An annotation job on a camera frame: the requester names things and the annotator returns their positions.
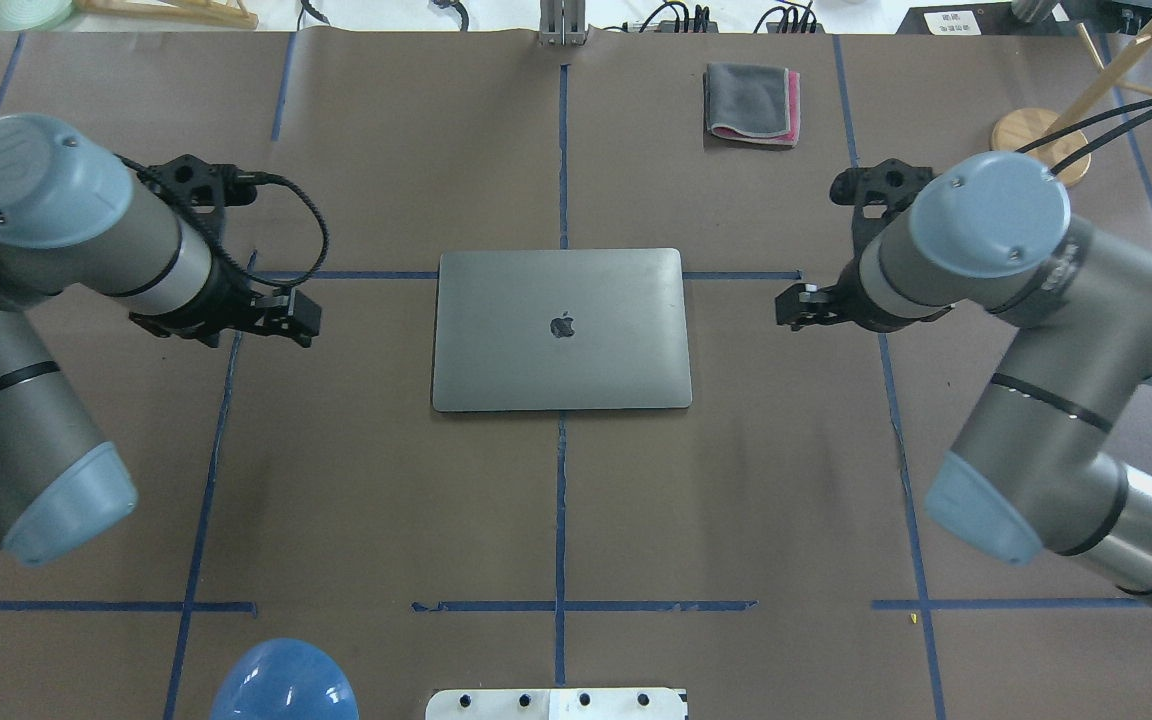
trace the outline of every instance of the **silver laptop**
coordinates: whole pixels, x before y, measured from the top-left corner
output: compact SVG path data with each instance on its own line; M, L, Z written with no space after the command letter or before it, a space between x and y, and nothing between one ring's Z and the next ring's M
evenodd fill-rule
M691 404L677 250L445 252L434 409Z

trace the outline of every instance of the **robotic arm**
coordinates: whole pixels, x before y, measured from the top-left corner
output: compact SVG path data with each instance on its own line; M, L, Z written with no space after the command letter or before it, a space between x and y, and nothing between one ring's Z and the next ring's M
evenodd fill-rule
M266 176L191 156L142 176L156 192L60 120L0 119L0 548L24 564L104 532L137 493L23 310L82 283L160 338L215 347L236 328L309 347L319 333L311 300L252 291L218 251L223 205L255 200ZM200 219L168 200L214 210Z
M776 297L776 323L893 332L971 300L1020 328L925 510L996 559L1046 547L1152 606L1152 477L1101 452L1152 384L1152 252L1071 214L1064 187L1014 152L938 179L887 160L842 173L831 197L856 206L856 256L836 286Z

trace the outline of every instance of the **cable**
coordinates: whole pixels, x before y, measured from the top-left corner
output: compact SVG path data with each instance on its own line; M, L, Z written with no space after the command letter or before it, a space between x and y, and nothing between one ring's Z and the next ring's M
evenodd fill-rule
M301 15L296 18L296 29L301 29L301 22L305 20L305 13L310 14L310 17L319 20L323 24L332 24L332 20L319 13L319 9L314 8L314 5L310 3L310 0L301 0Z
M673 31L684 32L687 23L691 22L691 14L687 12L687 5L681 3L680 0L669 0L668 3L660 3L659 8L652 10L652 14L647 18L643 20L643 26L639 28L639 32L645 31L646 28L652 26L652 20L657 17L666 8L673 8ZM682 8L682 18L679 17L679 9Z
M310 213L314 214L314 220L319 223L319 232L323 233L323 245L320 247L319 256L317 256L317 259L314 260L314 265L312 265L310 270L306 270L306 272L303 272L293 279L289 279L289 281L274 281L274 279L268 279L262 275L253 274L250 272L250 270L243 268L242 265L238 265L238 262L234 260L233 256L229 255L229 251L225 250L225 245L223 243L220 242L220 238L217 237L217 234L212 232L209 225L202 221L202 218L198 217L198 213L197 211L195 211L194 206L189 205L188 202L182 199L182 197L175 194L175 191L170 190L164 183L162 179L159 177L159 174L157 174L154 170L146 168L145 165L141 165L137 161L129 160L123 156L114 154L114 157L118 158L119 160L122 160L123 165L127 165L129 169L136 173L137 179L141 179L141 183L143 184L147 184L151 182L154 183L156 195L164 197L166 204L176 210L180 217L184 218L184 222L189 223L189 227L192 227L198 232L198 234L200 234L202 240L204 240L204 242L207 243L207 247L210 247L211 252L217 258L223 262L225 265L228 265L229 270L234 270L234 272L237 272L240 275L248 279L248 281L260 283L268 287L293 288L304 283L305 281L308 281L308 279L314 276L314 274L319 272L320 268L323 268L323 264L326 262L326 259L328 259L328 250L329 247L332 247L332 233L328 232L328 223L326 223L326 220L323 218L323 213L319 210L319 206L314 205L314 202L310 200L310 196L308 196L305 191L301 190L301 187L298 184L289 181L289 179L285 179L283 176L276 176L276 174L274 173L244 173L244 174L250 174L250 176L253 177L253 182L251 182L251 184L255 185L279 184L285 188L288 188L288 190L291 190L294 195L301 198L301 202L305 204L306 209L310 209Z
M464 3L452 3L453 8L456 8L456 13L461 15L461 32L470 32L470 12L465 8Z
M1092 118L1084 118L1079 120L1079 122L1061 128L1059 129L1059 131L1051 132L1049 135L1044 135L1043 137L1039 137L1038 141L1030 142L1029 145L1024 145L1016 149L1016 152L1029 152L1030 150L1034 150L1037 147L1041 147L1043 145L1047 145L1047 143L1051 143L1053 141L1060 141L1060 138L1064 137L1066 135L1069 135L1069 132L1076 132L1085 127L1094 126L1096 123L1101 122L1101 120L1107 120L1111 118L1115 118L1116 115L1123 115L1126 113L1132 113L1132 111L1135 109L1146 109L1146 108L1152 108L1152 97L1151 99L1147 100L1139 100L1130 105L1120 106L1120 108L1107 109L1104 111L1102 113L1097 113L1092 115Z
M806 5L795 3L791 0L776 0L776 2L791 6L791 8L795 9L794 24L791 24L790 32L797 32L803 35L809 35L814 32L814 29L817 28L817 17L814 16L814 10L812 9L814 0L808 0ZM803 10L803 15L801 15L801 18L799 15L797 14L797 10Z
M1149 109L1149 108L1152 108L1152 97L1151 99L1147 100L1139 100L1138 103L1123 105L1121 106L1121 108L1107 109L1104 111L1102 113L1097 113L1096 115L1092 115L1092 118L1079 120L1079 122L1076 122L1066 128L1061 128L1059 129L1059 131L1051 132L1049 135L1039 137L1038 141L1030 142L1028 143L1028 145L1016 149L1016 152L1021 152L1022 154L1024 154L1024 152L1029 152L1030 150L1041 147L1044 145L1048 145L1048 143L1055 141L1060 141L1060 138L1064 137L1066 135L1070 135L1070 132L1077 132L1085 127L1101 122L1101 120L1116 118L1117 115L1124 115L1126 113L1132 113L1132 111L1136 109ZM1052 174L1060 174L1061 170L1068 168L1069 165L1082 159L1083 156L1086 156L1089 154L1089 152L1092 152L1093 150L1098 150L1105 146L1107 142L1114 141L1115 137L1123 135L1123 132L1128 132L1130 131L1130 129L1135 127L1138 127L1143 123L1147 123L1149 120L1152 120L1152 111L1149 111L1149 113L1139 114L1137 115L1137 118L1126 120L1126 122L1120 127L1112 129L1112 131L1106 132L1101 137L1096 138L1096 141L1089 142L1087 145L1084 145L1078 150L1075 150L1073 154L1069 154L1068 158L1066 158L1064 160L1061 160L1056 165L1053 165Z
M763 23L767 22L767 18L772 17L772 13L774 13L776 10L781 12L782 22L783 22L783 18L788 17L788 14L790 14L790 9L785 8L785 6L782 6L782 5L774 6L774 8L772 8L771 10L765 12L763 14L761 18L758 18L758 24L755 24L755 35L758 35L759 31L763 30Z
M1084 156L1091 156L1093 151L1101 149L1102 146L1106 145L1106 143L1114 141L1114 138L1121 135L1124 135L1124 132L1129 132L1130 129L1135 127L1139 127L1143 126L1144 123L1147 123L1149 120L1152 120L1152 109L1150 109L1149 113L1142 113L1139 115L1135 115L1135 118L1130 120L1126 120L1126 122L1123 124L1120 124L1120 127L1111 129L1109 132L1106 132L1101 137L1097 137L1096 141L1091 141L1087 143L1087 145L1084 145L1083 147L1079 147L1078 150L1070 152L1070 154L1067 156L1064 160L1061 160L1060 162L1052 165L1053 176L1059 176L1061 170L1070 167L1070 165L1074 165L1079 159L1083 159Z
M430 2L440 10L448 8L456 10L457 15L461 15L461 32L470 32L470 10L461 0L430 0Z
M708 32L708 8L696 5L691 14L691 32Z

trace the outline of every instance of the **power strip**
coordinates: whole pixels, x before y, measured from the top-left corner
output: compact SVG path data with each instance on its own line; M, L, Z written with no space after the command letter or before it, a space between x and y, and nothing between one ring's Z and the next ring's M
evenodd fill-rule
M669 688L467 689L429 698L425 720L687 720Z

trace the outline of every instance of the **folded cloth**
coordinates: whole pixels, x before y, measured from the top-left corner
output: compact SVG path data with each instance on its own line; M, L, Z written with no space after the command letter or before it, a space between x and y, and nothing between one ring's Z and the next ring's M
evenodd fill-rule
M799 74L766 65L708 63L705 129L759 145L799 142Z

